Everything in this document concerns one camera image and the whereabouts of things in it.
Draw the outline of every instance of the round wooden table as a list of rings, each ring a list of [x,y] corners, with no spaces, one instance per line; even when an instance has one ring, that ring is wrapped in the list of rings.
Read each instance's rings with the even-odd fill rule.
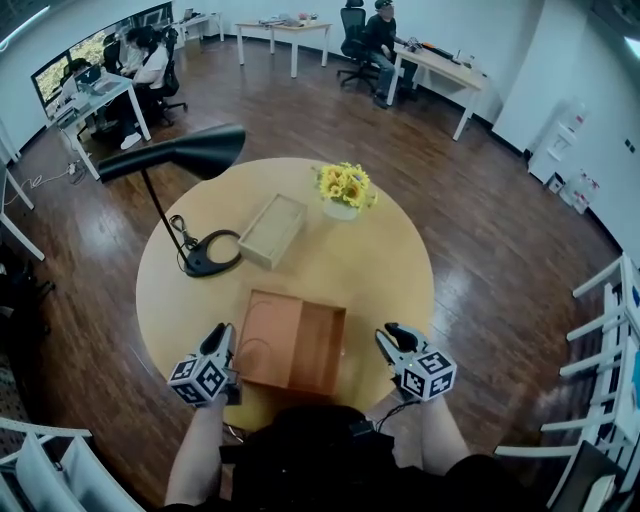
[[[322,165],[299,158],[237,165],[196,185],[167,212],[167,217],[182,215],[189,233],[204,238],[218,229],[243,233],[276,193],[307,204],[305,226],[272,272],[243,261],[219,276],[187,277],[158,223],[140,262],[136,307],[142,339],[165,378],[218,322],[242,329],[255,288],[347,309],[334,403],[366,411],[393,389],[374,332],[385,322],[428,332],[433,314],[429,256],[411,220],[382,190],[378,204],[355,221],[324,215],[312,171]],[[210,257],[226,261],[236,253],[236,240],[227,237],[214,244]],[[227,407],[225,421],[257,430],[299,399],[245,383],[242,405]]]

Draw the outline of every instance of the flower vase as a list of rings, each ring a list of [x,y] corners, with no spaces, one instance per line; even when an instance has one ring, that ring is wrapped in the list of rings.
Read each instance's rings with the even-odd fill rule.
[[[355,220],[358,216],[358,209],[338,201],[327,200],[324,202],[324,213],[336,220],[349,221]]]

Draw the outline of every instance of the lamp base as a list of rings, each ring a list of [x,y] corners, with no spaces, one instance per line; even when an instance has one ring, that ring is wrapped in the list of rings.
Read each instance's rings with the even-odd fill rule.
[[[238,255],[232,260],[226,263],[217,263],[211,261],[208,256],[209,246],[214,242],[216,238],[221,236],[234,236],[240,238],[240,235],[235,231],[229,229],[221,229],[204,237],[198,245],[187,256],[187,265],[184,269],[185,274],[189,277],[208,277],[221,274],[233,267],[235,267],[240,261],[242,261],[242,254]]]

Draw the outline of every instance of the woman sitting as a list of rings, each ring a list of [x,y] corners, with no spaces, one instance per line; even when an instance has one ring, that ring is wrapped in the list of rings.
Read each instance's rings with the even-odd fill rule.
[[[146,52],[142,66],[133,77],[136,98],[140,108],[145,111],[153,108],[154,103],[157,104],[164,97],[164,73],[169,64],[169,55],[167,49],[160,43],[159,34],[152,27],[141,29],[134,44]],[[136,116],[131,102],[125,95],[121,95],[114,100],[112,108],[116,111],[116,117],[120,119],[122,125],[123,141],[120,148],[129,149],[142,139],[135,129]]]

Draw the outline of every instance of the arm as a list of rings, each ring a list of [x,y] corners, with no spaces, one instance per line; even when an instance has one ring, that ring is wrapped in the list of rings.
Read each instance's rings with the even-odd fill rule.
[[[227,395],[220,393],[210,406],[194,414],[171,468],[165,505],[200,505],[219,491],[222,411],[226,403]]]
[[[422,468],[445,475],[470,454],[447,402],[443,397],[424,402],[422,407]]]
[[[148,69],[147,67],[143,67],[138,70],[136,76],[133,77],[134,85],[145,85],[152,84],[162,75],[162,70],[160,69]]]

